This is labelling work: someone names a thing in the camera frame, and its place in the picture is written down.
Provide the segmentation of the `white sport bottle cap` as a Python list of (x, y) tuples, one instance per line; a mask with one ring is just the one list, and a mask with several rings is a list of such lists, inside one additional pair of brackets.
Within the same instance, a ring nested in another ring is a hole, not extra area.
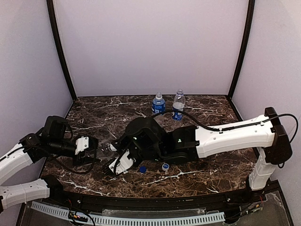
[(117, 150), (112, 144), (110, 144), (110, 149), (114, 152)]

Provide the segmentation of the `small clear bottle white cap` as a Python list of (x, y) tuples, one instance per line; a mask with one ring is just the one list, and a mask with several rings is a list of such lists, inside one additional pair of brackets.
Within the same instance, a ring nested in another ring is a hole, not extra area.
[(97, 145), (97, 155), (98, 156), (108, 156), (111, 153), (110, 150), (110, 141), (104, 140), (99, 141)]

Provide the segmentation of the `blue Pepsi bottle cap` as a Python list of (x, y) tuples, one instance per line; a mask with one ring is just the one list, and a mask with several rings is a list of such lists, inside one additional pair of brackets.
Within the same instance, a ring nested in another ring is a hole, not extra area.
[(147, 168), (146, 168), (145, 166), (141, 166), (141, 167), (139, 168), (139, 172), (140, 172), (140, 173), (146, 173), (146, 171), (147, 171)]

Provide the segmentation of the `white blue bottle cap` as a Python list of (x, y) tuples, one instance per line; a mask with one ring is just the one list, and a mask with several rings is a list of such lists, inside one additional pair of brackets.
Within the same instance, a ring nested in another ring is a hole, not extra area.
[(162, 165), (162, 170), (163, 170), (163, 171), (168, 171), (168, 170), (169, 170), (169, 164), (164, 163), (164, 164)]

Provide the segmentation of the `Pocari Sweat bottle blue label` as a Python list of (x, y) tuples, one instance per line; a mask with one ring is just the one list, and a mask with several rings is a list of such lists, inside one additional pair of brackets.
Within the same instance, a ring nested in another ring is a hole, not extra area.
[(158, 92), (152, 101), (152, 106), (151, 106), (152, 114), (155, 115), (164, 112), (165, 108), (166, 108), (166, 102), (163, 98), (163, 95), (160, 92)]

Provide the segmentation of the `Pepsi bottle blue label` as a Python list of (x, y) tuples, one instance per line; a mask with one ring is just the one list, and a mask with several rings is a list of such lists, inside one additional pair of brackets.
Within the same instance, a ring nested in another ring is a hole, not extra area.
[(174, 97), (173, 106), (172, 106), (173, 110), (177, 110), (176, 112), (173, 112), (172, 118), (174, 120), (176, 120), (176, 121), (182, 120), (183, 114), (180, 113), (180, 111), (183, 112), (185, 102), (186, 102), (186, 99), (185, 99), (183, 90), (178, 89), (176, 92), (176, 95)]

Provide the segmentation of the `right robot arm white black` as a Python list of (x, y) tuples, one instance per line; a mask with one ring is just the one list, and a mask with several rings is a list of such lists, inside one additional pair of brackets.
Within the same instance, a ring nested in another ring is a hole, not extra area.
[(155, 116), (138, 117), (126, 127), (124, 134), (111, 144), (119, 153), (107, 169), (117, 176), (142, 161), (183, 164), (211, 155), (245, 148), (258, 148), (257, 163), (246, 180), (250, 191), (262, 190), (275, 171), (293, 154), (291, 139), (274, 108), (247, 121), (206, 126), (196, 122), (166, 132)]

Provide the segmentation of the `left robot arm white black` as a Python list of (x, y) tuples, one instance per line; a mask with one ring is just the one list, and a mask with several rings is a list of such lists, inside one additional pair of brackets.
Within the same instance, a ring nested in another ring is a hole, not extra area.
[[(72, 170), (62, 163), (67, 171), (82, 175), (89, 173), (96, 163), (96, 156), (89, 157), (87, 151), (97, 154), (98, 139), (84, 135), (65, 137), (72, 131), (68, 121), (60, 116), (49, 116), (44, 127), (36, 133), (23, 137), (10, 151), (0, 158), (0, 182), (3, 184), (20, 170), (38, 162), (42, 158), (57, 160), (64, 156), (72, 158), (74, 166), (89, 165), (84, 172)], [(63, 185), (53, 175), (15, 186), (0, 187), (0, 210), (37, 199), (52, 198), (63, 191)]]

